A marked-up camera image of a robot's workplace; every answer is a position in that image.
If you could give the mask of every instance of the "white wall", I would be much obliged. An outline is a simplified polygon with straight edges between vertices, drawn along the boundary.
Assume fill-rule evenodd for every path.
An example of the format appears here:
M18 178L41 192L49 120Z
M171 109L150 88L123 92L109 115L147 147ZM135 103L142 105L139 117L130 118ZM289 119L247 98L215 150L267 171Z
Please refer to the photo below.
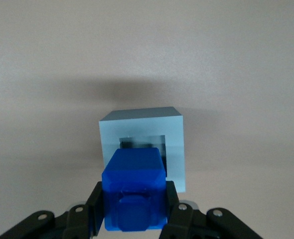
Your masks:
M294 0L0 1L0 234L86 200L98 121L158 106L184 115L181 199L294 238Z

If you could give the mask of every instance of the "light blue block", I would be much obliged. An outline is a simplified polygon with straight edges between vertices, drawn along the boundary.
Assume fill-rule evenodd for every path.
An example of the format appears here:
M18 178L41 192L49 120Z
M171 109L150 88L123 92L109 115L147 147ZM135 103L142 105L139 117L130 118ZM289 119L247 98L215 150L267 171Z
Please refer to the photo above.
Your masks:
M99 127L105 166L118 148L157 147L166 180L185 192L183 117L174 107L112 111Z

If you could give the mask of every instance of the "translucent blue block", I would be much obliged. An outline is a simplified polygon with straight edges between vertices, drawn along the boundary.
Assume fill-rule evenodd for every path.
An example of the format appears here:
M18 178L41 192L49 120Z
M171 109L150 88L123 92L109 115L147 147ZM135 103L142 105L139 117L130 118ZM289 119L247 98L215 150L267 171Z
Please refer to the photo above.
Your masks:
M102 174L105 228L162 229L166 173L158 148L117 149Z

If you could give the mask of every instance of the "hollow square frame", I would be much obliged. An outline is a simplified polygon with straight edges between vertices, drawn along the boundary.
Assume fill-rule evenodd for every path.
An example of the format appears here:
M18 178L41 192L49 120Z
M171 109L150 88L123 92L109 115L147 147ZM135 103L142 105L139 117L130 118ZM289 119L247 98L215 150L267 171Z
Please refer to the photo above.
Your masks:
M112 111L99 127L105 166L121 148L121 139L164 135L166 180L175 182L177 192L185 192L183 116L174 107Z

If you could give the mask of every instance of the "screw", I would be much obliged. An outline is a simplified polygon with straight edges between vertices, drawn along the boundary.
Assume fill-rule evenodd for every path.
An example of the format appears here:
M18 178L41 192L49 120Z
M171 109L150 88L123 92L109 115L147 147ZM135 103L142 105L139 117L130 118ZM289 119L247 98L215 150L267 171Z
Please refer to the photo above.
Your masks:
M83 211L82 207L78 207L78 208L75 209L75 212L77 212L77 213L80 213L81 211Z
M215 209L213 210L213 215L215 215L216 217L222 217L222 211Z
M183 203L182 204L179 204L178 208L180 210L183 210L183 211L187 210L187 206L185 204L183 204Z
M37 219L39 219L39 220L43 220L43 219L45 219L45 218L47 218L47 214L41 214L41 215L38 216Z

